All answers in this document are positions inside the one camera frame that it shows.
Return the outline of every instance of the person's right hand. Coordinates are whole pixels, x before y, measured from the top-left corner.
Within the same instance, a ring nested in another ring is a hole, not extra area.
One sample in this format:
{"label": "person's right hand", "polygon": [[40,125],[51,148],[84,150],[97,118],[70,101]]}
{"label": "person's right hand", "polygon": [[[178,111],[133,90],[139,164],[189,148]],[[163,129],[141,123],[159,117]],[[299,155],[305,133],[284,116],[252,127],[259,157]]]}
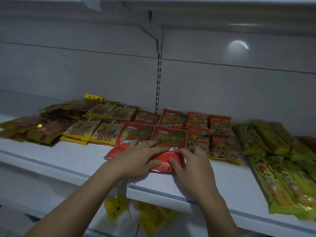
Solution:
{"label": "person's right hand", "polygon": [[175,152],[182,154],[186,158],[185,169],[173,158],[169,159],[169,163],[180,183],[198,203],[220,196],[216,188],[213,168],[202,148],[192,146],[178,149]]}

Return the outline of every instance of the person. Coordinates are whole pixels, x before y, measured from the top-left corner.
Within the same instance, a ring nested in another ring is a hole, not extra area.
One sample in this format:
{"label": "person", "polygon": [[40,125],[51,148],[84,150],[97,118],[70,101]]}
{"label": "person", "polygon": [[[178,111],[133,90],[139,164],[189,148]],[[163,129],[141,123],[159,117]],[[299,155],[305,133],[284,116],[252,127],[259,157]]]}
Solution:
{"label": "person", "polygon": [[[122,179],[144,177],[161,165],[150,158],[168,150],[158,147],[157,141],[133,141],[123,153],[105,162],[69,197],[47,214],[24,237],[81,237],[109,191]],[[184,188],[195,198],[205,218],[209,236],[240,237],[226,203],[219,194],[215,176],[206,153],[198,146],[177,150],[186,158],[183,169],[169,159],[175,175]]]}

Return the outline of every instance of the forearm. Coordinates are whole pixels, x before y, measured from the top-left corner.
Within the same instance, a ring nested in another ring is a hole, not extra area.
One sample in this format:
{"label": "forearm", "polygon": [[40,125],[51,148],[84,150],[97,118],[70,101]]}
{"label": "forearm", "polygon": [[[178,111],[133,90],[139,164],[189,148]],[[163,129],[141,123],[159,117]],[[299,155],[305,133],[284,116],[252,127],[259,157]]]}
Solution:
{"label": "forearm", "polygon": [[25,237],[81,237],[109,191],[120,180],[108,163],[28,231]]}
{"label": "forearm", "polygon": [[205,218],[209,236],[241,237],[239,229],[230,215],[225,200],[218,191],[199,200],[199,206]]}

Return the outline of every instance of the hand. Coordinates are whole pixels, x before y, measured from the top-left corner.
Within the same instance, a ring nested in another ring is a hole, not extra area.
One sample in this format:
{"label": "hand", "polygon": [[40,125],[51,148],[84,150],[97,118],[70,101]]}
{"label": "hand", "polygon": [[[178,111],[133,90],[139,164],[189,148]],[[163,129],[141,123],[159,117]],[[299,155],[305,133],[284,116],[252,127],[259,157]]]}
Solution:
{"label": "hand", "polygon": [[120,179],[145,176],[152,168],[161,165],[158,159],[149,160],[152,156],[167,151],[168,147],[156,146],[158,141],[134,140],[130,146],[108,163],[119,173]]}
{"label": "hand", "polygon": [[185,169],[173,158],[169,159],[169,163],[180,183],[197,202],[201,203],[218,197],[219,192],[216,188],[213,168],[205,151],[199,146],[192,146],[178,149],[175,152],[181,153],[186,158]]}

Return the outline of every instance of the white back panel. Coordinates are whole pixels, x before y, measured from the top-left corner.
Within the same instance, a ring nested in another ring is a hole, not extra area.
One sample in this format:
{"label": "white back panel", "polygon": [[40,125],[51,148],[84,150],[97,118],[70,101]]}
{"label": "white back panel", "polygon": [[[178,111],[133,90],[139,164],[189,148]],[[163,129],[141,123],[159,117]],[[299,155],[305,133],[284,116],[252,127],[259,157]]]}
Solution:
{"label": "white back panel", "polygon": [[156,41],[137,26],[2,19],[0,42],[157,57]]}
{"label": "white back panel", "polygon": [[157,59],[0,43],[0,86],[62,100],[102,95],[155,111]]}
{"label": "white back panel", "polygon": [[316,73],[316,38],[164,29],[163,59]]}
{"label": "white back panel", "polygon": [[235,122],[280,121],[294,134],[316,136],[315,89],[314,74],[162,60],[159,113],[167,107]]}

